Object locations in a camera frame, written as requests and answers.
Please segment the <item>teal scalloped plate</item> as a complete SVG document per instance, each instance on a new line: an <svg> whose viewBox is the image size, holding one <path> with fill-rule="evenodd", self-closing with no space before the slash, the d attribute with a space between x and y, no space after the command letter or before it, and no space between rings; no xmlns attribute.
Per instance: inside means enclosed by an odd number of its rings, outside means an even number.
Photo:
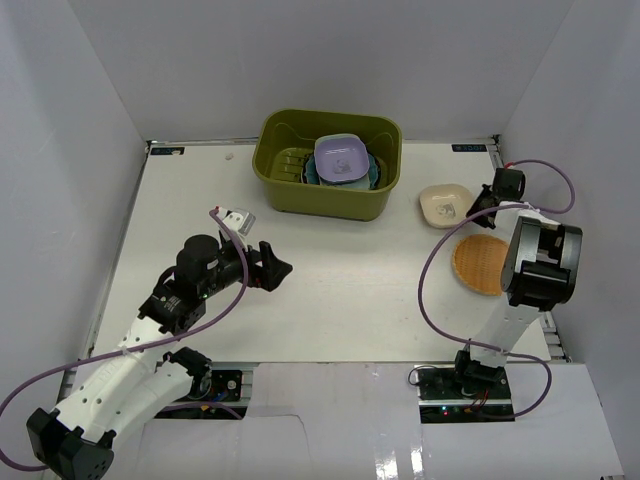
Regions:
<svg viewBox="0 0 640 480"><path fill-rule="evenodd" d="M317 172L314 155L310 154L308 157L309 160L306 167L307 184L355 190L375 190L379 184L381 166L379 161L371 154L368 154L368 173L358 180L343 183L331 183L324 180Z"/></svg>

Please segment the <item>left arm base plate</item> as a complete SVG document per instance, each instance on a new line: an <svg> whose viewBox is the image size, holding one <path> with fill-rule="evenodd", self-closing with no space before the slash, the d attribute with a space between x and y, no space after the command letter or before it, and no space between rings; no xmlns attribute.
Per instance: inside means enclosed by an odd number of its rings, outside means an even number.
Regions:
<svg viewBox="0 0 640 480"><path fill-rule="evenodd" d="M242 398L243 379L242 370L212 370L197 383L194 399L238 403Z"/></svg>

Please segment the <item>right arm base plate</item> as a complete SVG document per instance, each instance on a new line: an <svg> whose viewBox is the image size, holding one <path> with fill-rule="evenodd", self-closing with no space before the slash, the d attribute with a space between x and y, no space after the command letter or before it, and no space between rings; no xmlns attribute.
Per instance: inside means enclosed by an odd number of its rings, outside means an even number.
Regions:
<svg viewBox="0 0 640 480"><path fill-rule="evenodd" d="M514 413L511 389L503 374L497 383L463 380L453 364L422 364L407 375L416 389L421 421L428 423L488 422L485 415L503 416Z"/></svg>

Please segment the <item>orange woven round plate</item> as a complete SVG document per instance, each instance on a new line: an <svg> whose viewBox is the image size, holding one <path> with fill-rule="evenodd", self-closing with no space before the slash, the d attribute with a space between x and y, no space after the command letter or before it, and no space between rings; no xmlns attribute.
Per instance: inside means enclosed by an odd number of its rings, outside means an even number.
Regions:
<svg viewBox="0 0 640 480"><path fill-rule="evenodd" d="M497 237L474 234L460 240L452 254L452 267L468 289L487 296L501 296L501 274L508 244Z"/></svg>

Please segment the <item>black rimmed beige plate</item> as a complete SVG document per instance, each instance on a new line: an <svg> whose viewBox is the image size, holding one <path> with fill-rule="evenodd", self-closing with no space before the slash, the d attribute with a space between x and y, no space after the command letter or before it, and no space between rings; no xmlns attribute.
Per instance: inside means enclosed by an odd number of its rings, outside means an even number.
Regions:
<svg viewBox="0 0 640 480"><path fill-rule="evenodd" d="M307 163L308 163L309 157L304 157L303 158L303 162L302 162L302 169L300 172L300 182L302 184L307 184L307 175L306 175L306 167L307 167Z"/></svg>

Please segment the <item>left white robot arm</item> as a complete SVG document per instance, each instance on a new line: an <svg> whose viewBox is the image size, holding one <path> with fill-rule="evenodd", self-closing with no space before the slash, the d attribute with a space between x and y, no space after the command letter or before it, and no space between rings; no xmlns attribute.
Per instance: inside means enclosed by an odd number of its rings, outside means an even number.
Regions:
<svg viewBox="0 0 640 480"><path fill-rule="evenodd" d="M204 316L207 299L236 282L273 291L292 270L265 241L253 249L222 237L188 238L113 357L52 411L37 409L29 417L36 458L62 479L102 478L117 445L133 431L170 403L209 392L210 359L173 348Z"/></svg>

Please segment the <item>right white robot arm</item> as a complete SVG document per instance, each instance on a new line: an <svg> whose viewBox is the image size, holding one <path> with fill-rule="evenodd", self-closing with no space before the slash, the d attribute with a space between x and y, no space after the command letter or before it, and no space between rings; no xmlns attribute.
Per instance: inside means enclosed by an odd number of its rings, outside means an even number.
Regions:
<svg viewBox="0 0 640 480"><path fill-rule="evenodd" d="M583 241L581 228L550 220L526 206L484 214L474 222L513 230L501 269L501 300L471 344L456 354L451 384L466 399L499 384L507 353L529 325L572 297Z"/></svg>

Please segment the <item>cream square dish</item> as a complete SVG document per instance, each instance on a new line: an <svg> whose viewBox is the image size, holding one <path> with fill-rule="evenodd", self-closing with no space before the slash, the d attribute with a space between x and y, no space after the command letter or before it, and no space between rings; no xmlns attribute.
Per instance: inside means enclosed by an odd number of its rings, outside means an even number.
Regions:
<svg viewBox="0 0 640 480"><path fill-rule="evenodd" d="M459 224L466 218L473 202L472 193L459 184L432 185L419 194L419 205L426 222L439 229Z"/></svg>

